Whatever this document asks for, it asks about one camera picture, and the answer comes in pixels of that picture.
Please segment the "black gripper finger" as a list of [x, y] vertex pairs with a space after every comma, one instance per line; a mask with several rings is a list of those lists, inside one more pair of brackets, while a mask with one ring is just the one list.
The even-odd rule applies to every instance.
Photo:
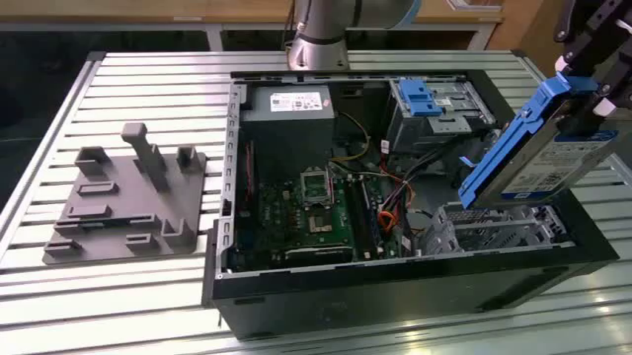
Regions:
[[631, 2], [618, 2], [619, 19], [614, 27], [618, 47], [595, 66], [594, 72], [564, 72], [597, 82], [595, 90], [576, 100], [571, 116], [563, 120], [563, 133], [567, 135], [593, 134], [607, 118], [618, 117], [631, 109]]
[[618, 47], [618, 19], [618, 1], [564, 1], [555, 27], [555, 41], [563, 44], [556, 72], [594, 72]]

